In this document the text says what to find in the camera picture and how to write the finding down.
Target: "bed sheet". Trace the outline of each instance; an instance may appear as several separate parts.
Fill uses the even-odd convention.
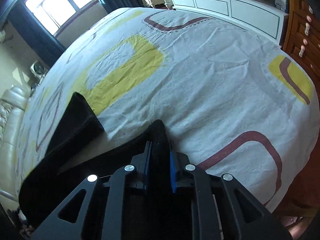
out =
[[[161,119],[175,151],[209,174],[233,174],[270,211],[319,133],[313,83],[271,41],[197,13],[121,8],[79,37],[30,99],[17,147],[17,194],[75,91],[105,133],[69,165]]]

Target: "tufted upholstery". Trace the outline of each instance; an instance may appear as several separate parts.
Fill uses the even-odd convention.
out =
[[[28,94],[19,87],[4,92],[0,98],[0,201],[17,201],[15,194],[16,146]]]

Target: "silver screw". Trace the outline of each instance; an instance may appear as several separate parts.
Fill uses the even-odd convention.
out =
[[[124,167],[125,171],[133,171],[134,170],[134,166],[133,165],[127,165]]]
[[[228,174],[228,173],[227,173],[227,174],[224,174],[224,175],[223,175],[223,179],[224,179],[224,180],[227,180],[227,181],[230,181],[230,180],[233,179],[233,177],[232,177],[231,174]]]
[[[187,171],[194,171],[196,169],[196,167],[194,166],[194,165],[192,165],[192,164],[188,164],[187,166],[186,166],[186,170]]]

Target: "pink drawer knob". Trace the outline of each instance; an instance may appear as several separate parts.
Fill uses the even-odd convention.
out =
[[[309,30],[310,30],[310,24],[309,23],[306,23],[306,29],[304,31],[304,34],[309,36]]]
[[[304,53],[305,50],[306,50],[306,48],[305,48],[303,45],[301,45],[301,50],[300,50],[300,52],[299,52],[299,56],[300,56],[300,57],[303,56],[303,53]]]

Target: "window frame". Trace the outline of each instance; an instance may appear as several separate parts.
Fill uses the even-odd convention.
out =
[[[42,2],[38,5],[42,7],[43,3],[45,0],[42,0]],[[70,25],[71,22],[73,22],[78,16],[80,16],[81,14],[83,14],[87,9],[89,9],[90,7],[92,7],[94,4],[98,3],[98,0],[91,0],[89,3],[87,3],[86,5],[84,5],[82,8],[79,8],[76,3],[73,0],[68,0],[68,2],[71,4],[71,6],[74,8],[74,10],[76,11],[64,24],[60,25],[56,22],[56,20],[51,16],[50,13],[48,13],[46,10],[44,10],[47,15],[50,17],[50,19],[58,26],[58,30],[53,34],[53,36],[56,38],[58,37],[62,31],[68,26]]]

